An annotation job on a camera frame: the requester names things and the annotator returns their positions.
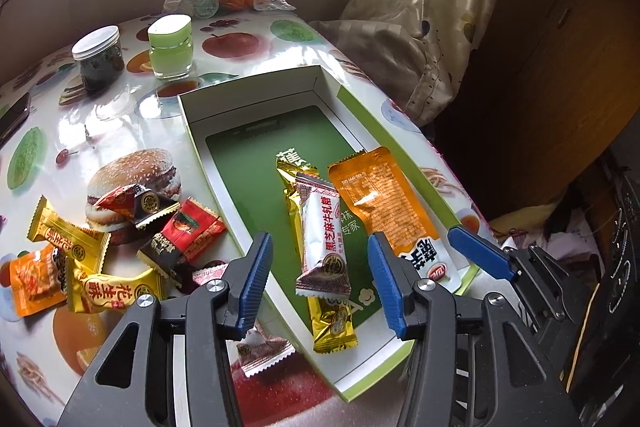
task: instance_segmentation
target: snack packet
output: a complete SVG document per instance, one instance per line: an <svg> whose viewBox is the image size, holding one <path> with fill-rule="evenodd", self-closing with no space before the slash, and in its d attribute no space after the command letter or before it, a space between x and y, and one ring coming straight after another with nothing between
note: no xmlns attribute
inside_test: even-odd
<svg viewBox="0 0 640 427"><path fill-rule="evenodd" d="M287 211L289 212L291 230L293 231L293 240L296 245L296 251L300 256L300 259L302 259L302 206L300 205L300 193L296 188L296 174L298 172L304 172L306 174L311 174L312 176L318 176L318 168L311 165L299 166L293 163L277 160L276 171L284 183L284 196L287 199Z"/></svg>
<svg viewBox="0 0 640 427"><path fill-rule="evenodd" d="M340 196L320 178L298 172L296 188L302 204L302 275L296 279L297 295L347 298L351 284L347 273Z"/></svg>
<svg viewBox="0 0 640 427"><path fill-rule="evenodd" d="M227 266L228 263L223 263L194 271L191 275L194 285L198 287L210 280L220 279ZM240 367L247 378L260 373L295 352L287 339L270 337L257 321L255 326L246 332L244 340L236 344L236 347L238 348Z"/></svg>
<svg viewBox="0 0 640 427"><path fill-rule="evenodd" d="M178 210L180 203L136 183L110 190L94 206L124 216L141 230L159 217Z"/></svg>
<svg viewBox="0 0 640 427"><path fill-rule="evenodd" d="M27 239L49 241L66 256L76 259L88 273L100 273L111 234L77 227L60 217L47 198L40 197Z"/></svg>
<svg viewBox="0 0 640 427"><path fill-rule="evenodd" d="M9 263L11 290L18 317L33 315L64 301L65 256L48 244Z"/></svg>
<svg viewBox="0 0 640 427"><path fill-rule="evenodd" d="M162 276L180 283L182 273L176 271L175 266L195 261L225 230L225 223L218 214L189 198L162 231L138 250L138 257Z"/></svg>
<svg viewBox="0 0 640 427"><path fill-rule="evenodd" d="M296 188L296 175L298 172L318 175L318 169L310 165L299 166L279 160L276 161L276 169L284 183L284 195L293 230L294 244L302 260L304 250L302 206L300 194ZM351 307L347 303L335 300L328 301L318 297L307 297L306 302L309 306L316 353L332 353L358 345L351 320ZM334 320L336 326L332 328L331 324ZM341 329L338 325L342 322L344 322L344 330L338 331Z"/></svg>
<svg viewBox="0 0 640 427"><path fill-rule="evenodd" d="M316 353L334 353L358 345L351 306L345 299L309 297L307 301Z"/></svg>
<svg viewBox="0 0 640 427"><path fill-rule="evenodd" d="M420 277L452 293L460 287L458 270L389 149L333 164L329 178L367 233L384 232L394 253L411 261Z"/></svg>
<svg viewBox="0 0 640 427"><path fill-rule="evenodd" d="M72 259L66 261L66 304L76 313L124 309L144 294L165 298L160 274L152 268L137 277L86 274Z"/></svg>
<svg viewBox="0 0 640 427"><path fill-rule="evenodd" d="M270 337L258 321L236 344L240 368L249 378L295 353L291 343L282 337Z"/></svg>

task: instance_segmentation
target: dark jam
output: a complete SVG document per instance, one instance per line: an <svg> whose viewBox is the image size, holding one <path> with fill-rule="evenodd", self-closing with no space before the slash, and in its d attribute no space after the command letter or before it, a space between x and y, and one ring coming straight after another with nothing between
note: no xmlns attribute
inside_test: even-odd
<svg viewBox="0 0 640 427"><path fill-rule="evenodd" d="M80 76L84 89L97 92L111 86L124 70L122 50L118 40L104 51L80 61Z"/></svg>

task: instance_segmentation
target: printed hamburger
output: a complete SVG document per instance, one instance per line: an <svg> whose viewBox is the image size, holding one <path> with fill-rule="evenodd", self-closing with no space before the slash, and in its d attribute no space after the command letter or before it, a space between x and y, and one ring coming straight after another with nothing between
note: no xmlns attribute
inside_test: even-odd
<svg viewBox="0 0 640 427"><path fill-rule="evenodd" d="M111 232L112 245L131 243L146 235L136 230L124 216L97 208L94 203L110 190L139 183L159 194L178 200L182 190L180 175L169 151L143 149L100 168L87 185L86 219L92 229Z"/></svg>

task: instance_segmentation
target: glass jar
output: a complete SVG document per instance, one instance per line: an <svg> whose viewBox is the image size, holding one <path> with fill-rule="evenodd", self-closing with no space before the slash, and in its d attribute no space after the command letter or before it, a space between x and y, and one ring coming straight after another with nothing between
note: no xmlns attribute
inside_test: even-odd
<svg viewBox="0 0 640 427"><path fill-rule="evenodd" d="M71 54L80 64L80 77L88 92L111 86L124 71L117 26L106 26L82 37Z"/></svg>
<svg viewBox="0 0 640 427"><path fill-rule="evenodd" d="M149 59L156 78L173 80L187 76L193 64L191 17L167 15L154 22L149 35Z"/></svg>

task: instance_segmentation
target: orange snack packet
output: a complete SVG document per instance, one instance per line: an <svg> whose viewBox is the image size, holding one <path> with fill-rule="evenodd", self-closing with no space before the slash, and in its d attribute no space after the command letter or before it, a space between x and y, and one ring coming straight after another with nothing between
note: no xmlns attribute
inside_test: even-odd
<svg viewBox="0 0 640 427"><path fill-rule="evenodd" d="M367 233L384 232L398 257L449 291L461 280L440 235L386 147L329 167L329 179Z"/></svg>
<svg viewBox="0 0 640 427"><path fill-rule="evenodd" d="M63 292L65 255L52 244L9 263L15 312L33 315L66 299Z"/></svg>

